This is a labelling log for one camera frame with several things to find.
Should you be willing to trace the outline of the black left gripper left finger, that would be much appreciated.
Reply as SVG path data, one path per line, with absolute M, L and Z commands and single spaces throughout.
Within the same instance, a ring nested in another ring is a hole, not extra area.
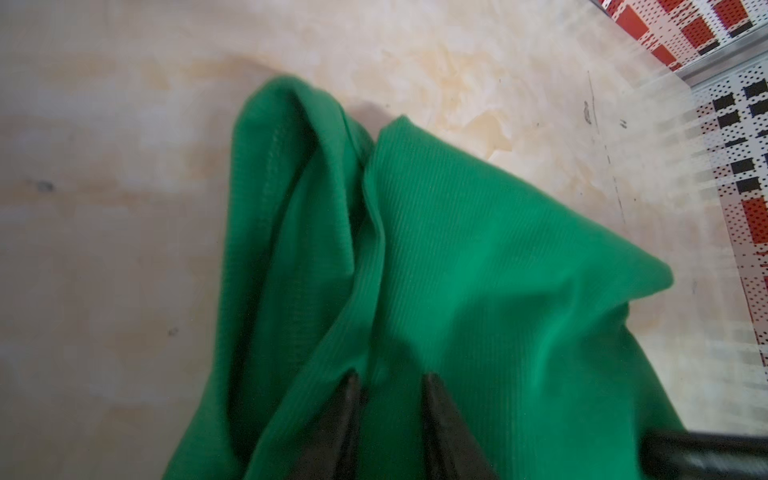
M 349 370 L 327 402 L 287 478 L 356 479 L 361 415 L 360 376 Z

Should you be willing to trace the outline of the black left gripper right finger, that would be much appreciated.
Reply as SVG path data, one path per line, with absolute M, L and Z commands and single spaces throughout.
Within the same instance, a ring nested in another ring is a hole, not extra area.
M 427 479 L 497 479 L 442 379 L 422 377 L 422 436 Z

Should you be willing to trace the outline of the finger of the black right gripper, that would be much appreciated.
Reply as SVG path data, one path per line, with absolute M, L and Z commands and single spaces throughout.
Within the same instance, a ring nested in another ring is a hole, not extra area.
M 767 438 L 652 430 L 642 438 L 639 462 L 653 479 L 765 479 Z

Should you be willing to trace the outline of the green tank top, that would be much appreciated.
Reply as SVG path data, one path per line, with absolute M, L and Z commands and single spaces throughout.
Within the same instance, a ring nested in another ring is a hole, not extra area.
M 406 118 L 279 77 L 234 126 L 211 375 L 165 475 L 282 479 L 348 372 L 358 475 L 424 477 L 438 374 L 504 479 L 638 479 L 681 421 L 626 326 L 661 260 Z

